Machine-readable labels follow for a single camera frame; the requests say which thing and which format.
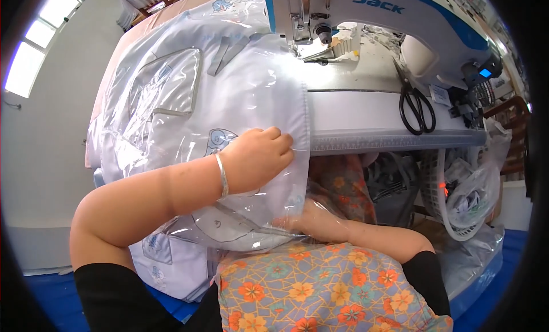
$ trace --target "bangle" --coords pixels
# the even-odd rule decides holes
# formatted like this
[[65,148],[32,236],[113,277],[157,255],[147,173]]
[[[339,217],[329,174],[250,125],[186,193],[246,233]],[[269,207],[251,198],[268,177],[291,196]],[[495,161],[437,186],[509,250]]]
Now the bangle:
[[223,185],[223,192],[221,193],[221,198],[226,197],[229,195],[229,184],[227,183],[227,175],[225,174],[225,169],[223,168],[223,163],[221,162],[221,158],[219,157],[219,154],[215,154],[215,157],[217,159],[217,165],[219,165],[219,171],[221,171],[221,185]]

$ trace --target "digital display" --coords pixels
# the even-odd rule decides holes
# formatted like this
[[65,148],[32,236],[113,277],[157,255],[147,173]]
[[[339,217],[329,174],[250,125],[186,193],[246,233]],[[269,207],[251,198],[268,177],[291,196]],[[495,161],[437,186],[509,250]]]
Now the digital display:
[[482,69],[479,74],[483,75],[484,77],[490,77],[490,75],[492,75],[492,73],[488,69]]

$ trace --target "forearm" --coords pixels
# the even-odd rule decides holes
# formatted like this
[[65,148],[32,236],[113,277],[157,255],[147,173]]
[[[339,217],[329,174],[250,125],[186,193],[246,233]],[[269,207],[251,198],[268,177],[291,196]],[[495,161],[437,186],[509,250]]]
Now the forearm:
[[89,263],[90,257],[93,262],[101,262],[101,257],[104,262],[120,263],[108,257],[126,261],[128,256],[122,253],[127,253],[127,246],[175,216],[213,204],[221,192],[220,170],[213,155],[99,187],[80,202],[72,221],[73,266]]
[[347,241],[383,253],[403,264],[422,251],[435,252],[429,240],[416,231],[401,227],[370,225],[346,220]]

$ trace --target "hand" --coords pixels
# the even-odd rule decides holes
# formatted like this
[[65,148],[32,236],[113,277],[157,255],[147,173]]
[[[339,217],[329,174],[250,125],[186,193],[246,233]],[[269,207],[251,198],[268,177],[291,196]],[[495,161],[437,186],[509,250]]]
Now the hand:
[[311,199],[305,200],[302,215],[276,218],[272,225],[287,231],[299,231],[327,243],[346,243],[349,235],[346,220],[336,217]]
[[219,153],[230,194],[246,193],[266,185],[294,159],[292,137],[276,127],[251,129]]

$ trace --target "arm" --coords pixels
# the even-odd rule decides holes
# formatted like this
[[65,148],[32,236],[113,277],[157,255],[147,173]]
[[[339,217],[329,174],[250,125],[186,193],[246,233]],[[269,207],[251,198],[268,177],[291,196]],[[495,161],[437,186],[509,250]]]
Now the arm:
[[277,219],[273,224],[285,229],[296,229],[320,241],[348,242],[366,247],[401,264],[422,251],[435,252],[429,240],[421,233],[407,228],[343,220],[310,199],[305,202],[303,215]]
[[[231,194],[265,185],[293,159],[289,135],[271,127],[243,133],[220,152]],[[72,267],[114,263],[134,270],[128,246],[169,221],[213,204],[222,193],[214,155],[115,181],[89,193],[71,224]]]
[[383,253],[404,264],[422,251],[435,253],[429,240],[408,228],[378,226],[352,220],[343,220],[349,236],[347,241]]

